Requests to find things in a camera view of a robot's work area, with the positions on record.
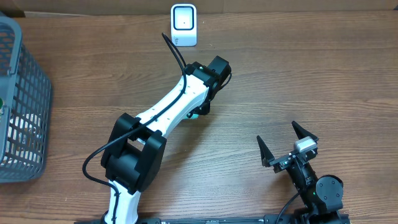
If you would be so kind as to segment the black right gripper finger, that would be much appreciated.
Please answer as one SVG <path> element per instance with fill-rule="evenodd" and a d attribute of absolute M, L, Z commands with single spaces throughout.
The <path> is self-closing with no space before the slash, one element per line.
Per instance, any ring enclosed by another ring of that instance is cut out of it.
<path fill-rule="evenodd" d="M 301 127 L 296 121 L 292 121 L 292 127 L 298 137 L 298 139 L 303 139 L 305 137 L 311 137 L 314 141 L 318 140 L 318 137 L 307 131 L 305 128 Z"/>
<path fill-rule="evenodd" d="M 260 148 L 260 153 L 261 153 L 261 162 L 264 167 L 270 167 L 272 164 L 272 161 L 274 161 L 274 156 L 263 141 L 263 139 L 260 136 L 256 137 L 257 143 Z"/>

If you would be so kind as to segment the teal tissue pack wrapper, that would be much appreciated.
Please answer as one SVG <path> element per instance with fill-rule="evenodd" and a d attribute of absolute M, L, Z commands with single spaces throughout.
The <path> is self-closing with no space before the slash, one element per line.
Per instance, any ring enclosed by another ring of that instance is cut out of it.
<path fill-rule="evenodd" d="M 194 114 L 194 113 L 189 113 L 186 116 L 186 119 L 197 119 L 198 118 L 198 114 Z"/>

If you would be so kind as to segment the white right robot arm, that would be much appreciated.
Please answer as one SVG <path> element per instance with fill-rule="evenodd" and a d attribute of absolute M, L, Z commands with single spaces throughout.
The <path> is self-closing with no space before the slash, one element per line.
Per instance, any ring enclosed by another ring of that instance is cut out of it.
<path fill-rule="evenodd" d="M 317 177 L 310 160 L 318 154 L 319 138 L 292 121 L 298 137 L 288 154 L 276 159 L 264 140 L 257 136 L 261 162 L 275 173 L 287 171 L 297 193 L 282 207 L 278 215 L 265 217 L 274 223 L 349 223 L 343 208 L 343 181 L 335 175 Z"/>

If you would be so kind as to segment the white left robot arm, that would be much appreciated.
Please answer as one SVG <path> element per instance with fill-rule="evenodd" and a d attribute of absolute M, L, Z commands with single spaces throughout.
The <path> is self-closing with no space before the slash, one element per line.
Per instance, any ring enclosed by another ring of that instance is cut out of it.
<path fill-rule="evenodd" d="M 101 166 L 111 186 L 108 211 L 100 223 L 137 223 L 141 193 L 159 172 L 167 137 L 183 119 L 210 112 L 210 102 L 231 77 L 229 62 L 217 56 L 209 66 L 198 62 L 157 104 L 132 117 L 124 113 L 115 122 Z"/>

